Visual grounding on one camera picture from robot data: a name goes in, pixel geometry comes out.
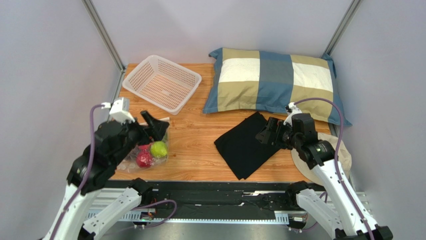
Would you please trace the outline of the clear zip top bag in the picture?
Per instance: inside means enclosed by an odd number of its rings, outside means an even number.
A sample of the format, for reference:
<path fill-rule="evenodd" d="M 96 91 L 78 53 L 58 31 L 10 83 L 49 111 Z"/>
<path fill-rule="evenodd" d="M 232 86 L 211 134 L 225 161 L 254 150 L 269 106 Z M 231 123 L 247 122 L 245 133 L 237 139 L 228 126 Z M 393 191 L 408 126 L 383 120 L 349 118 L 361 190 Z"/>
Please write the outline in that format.
<path fill-rule="evenodd" d="M 169 159 L 169 129 L 162 140 L 137 145 L 117 166 L 118 172 L 137 173 L 166 163 Z"/>

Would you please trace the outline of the red fake apple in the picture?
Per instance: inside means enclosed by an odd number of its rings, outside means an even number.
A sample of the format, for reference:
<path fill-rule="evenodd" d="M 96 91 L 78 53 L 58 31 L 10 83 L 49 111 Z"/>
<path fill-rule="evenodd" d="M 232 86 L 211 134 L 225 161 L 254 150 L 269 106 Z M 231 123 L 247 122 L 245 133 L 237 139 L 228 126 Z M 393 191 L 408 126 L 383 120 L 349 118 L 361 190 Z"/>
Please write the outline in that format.
<path fill-rule="evenodd" d="M 141 151 L 136 157 L 136 164 L 139 168 L 150 168 L 152 163 L 153 158 L 149 152 Z"/>

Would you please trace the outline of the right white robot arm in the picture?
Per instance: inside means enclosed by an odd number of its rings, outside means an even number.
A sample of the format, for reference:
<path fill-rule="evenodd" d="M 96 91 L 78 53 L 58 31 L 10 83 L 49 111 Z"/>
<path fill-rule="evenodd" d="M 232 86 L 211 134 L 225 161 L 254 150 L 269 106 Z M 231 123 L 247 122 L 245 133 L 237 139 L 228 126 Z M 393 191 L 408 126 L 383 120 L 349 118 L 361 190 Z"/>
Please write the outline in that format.
<path fill-rule="evenodd" d="M 307 211 L 333 240 L 391 240 L 388 226 L 380 226 L 368 213 L 347 177 L 329 141 L 320 140 L 315 121 L 308 113 L 286 120 L 270 117 L 256 139 L 266 145 L 295 150 L 299 158 L 321 180 L 334 207 L 327 205 L 305 181 L 288 188 L 291 203 Z"/>

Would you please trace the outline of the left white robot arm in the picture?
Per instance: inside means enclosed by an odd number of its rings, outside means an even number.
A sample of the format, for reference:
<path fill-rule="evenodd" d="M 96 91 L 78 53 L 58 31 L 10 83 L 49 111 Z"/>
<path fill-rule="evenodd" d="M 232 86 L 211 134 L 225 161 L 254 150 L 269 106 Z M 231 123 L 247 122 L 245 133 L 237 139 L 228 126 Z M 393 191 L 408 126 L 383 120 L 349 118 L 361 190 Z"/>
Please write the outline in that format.
<path fill-rule="evenodd" d="M 113 188 L 110 178 L 135 148 L 163 140 L 170 121 L 147 111 L 142 123 L 103 122 L 91 134 L 91 143 L 72 164 L 65 193 L 47 240 L 99 240 L 117 222 L 146 205 L 152 207 L 153 187 L 141 178 Z"/>

